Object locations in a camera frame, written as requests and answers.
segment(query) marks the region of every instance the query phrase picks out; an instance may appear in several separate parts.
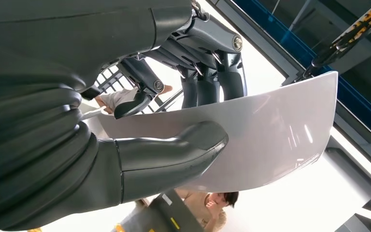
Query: person's leg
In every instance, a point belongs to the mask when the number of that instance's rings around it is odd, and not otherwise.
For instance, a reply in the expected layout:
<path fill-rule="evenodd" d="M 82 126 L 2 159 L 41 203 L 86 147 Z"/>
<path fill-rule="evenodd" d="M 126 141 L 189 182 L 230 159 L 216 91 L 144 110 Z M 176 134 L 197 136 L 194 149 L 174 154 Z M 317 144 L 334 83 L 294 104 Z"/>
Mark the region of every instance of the person's leg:
<path fill-rule="evenodd" d="M 108 114 L 112 114 L 113 113 L 113 110 L 110 109 L 110 107 L 108 107 L 104 102 L 103 100 L 101 99 L 100 95 L 95 97 L 95 100 L 97 102 L 97 104 L 99 104 L 100 107 L 102 106 L 106 106 L 106 109 L 104 109 L 104 111 L 106 111 Z"/>

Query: yellow hazard stripe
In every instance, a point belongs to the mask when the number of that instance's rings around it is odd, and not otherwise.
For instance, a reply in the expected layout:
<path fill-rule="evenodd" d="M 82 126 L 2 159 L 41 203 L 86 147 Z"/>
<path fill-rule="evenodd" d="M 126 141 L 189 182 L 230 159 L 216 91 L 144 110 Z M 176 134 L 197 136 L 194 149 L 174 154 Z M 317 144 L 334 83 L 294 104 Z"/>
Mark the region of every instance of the yellow hazard stripe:
<path fill-rule="evenodd" d="M 171 221 L 173 222 L 174 226 L 179 230 L 180 227 L 177 225 L 177 222 L 173 218 L 171 218 Z"/>

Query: label sticker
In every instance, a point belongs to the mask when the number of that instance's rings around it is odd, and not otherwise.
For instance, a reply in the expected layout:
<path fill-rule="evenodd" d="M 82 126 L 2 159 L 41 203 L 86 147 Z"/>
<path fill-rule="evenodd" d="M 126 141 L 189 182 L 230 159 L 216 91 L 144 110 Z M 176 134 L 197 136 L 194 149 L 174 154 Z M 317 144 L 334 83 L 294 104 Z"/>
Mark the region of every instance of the label sticker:
<path fill-rule="evenodd" d="M 170 200 L 170 198 L 166 194 L 163 194 L 163 196 L 161 196 L 161 197 L 167 202 L 167 204 L 169 204 L 169 205 L 172 204 L 172 201 Z"/>

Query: overhead light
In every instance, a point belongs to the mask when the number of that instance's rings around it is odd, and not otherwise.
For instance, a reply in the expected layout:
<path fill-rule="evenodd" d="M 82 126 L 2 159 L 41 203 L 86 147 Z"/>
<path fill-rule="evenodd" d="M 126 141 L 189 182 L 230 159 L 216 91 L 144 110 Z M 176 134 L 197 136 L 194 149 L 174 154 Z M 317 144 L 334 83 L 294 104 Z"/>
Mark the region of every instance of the overhead light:
<path fill-rule="evenodd" d="M 365 209 L 365 208 L 360 208 L 356 214 L 359 214 L 361 216 L 364 216 L 365 218 L 368 218 L 371 220 L 371 210 Z"/>
<path fill-rule="evenodd" d="M 330 135 L 371 175 L 371 162 L 345 136 L 334 127 L 330 129 Z"/>

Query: person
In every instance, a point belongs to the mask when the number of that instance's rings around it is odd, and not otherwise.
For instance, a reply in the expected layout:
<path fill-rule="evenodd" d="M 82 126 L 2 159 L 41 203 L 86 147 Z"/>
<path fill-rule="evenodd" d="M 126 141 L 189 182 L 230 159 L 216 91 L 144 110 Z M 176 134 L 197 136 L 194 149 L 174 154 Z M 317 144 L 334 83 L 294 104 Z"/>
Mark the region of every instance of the person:
<path fill-rule="evenodd" d="M 207 193 L 175 189 L 205 232 L 218 232 L 227 221 L 223 208 L 234 207 L 238 192 Z"/>
<path fill-rule="evenodd" d="M 159 95 L 168 93 L 172 91 L 172 89 L 172 86 L 165 85 L 163 91 L 160 92 Z M 124 88 L 121 91 L 98 95 L 97 97 L 95 97 L 95 100 L 100 107 L 106 106 L 106 109 L 104 109 L 104 111 L 106 111 L 108 114 L 113 114 L 114 109 L 119 104 L 133 100 L 138 90 L 139 89 L 137 87 L 134 87 L 131 90 Z"/>

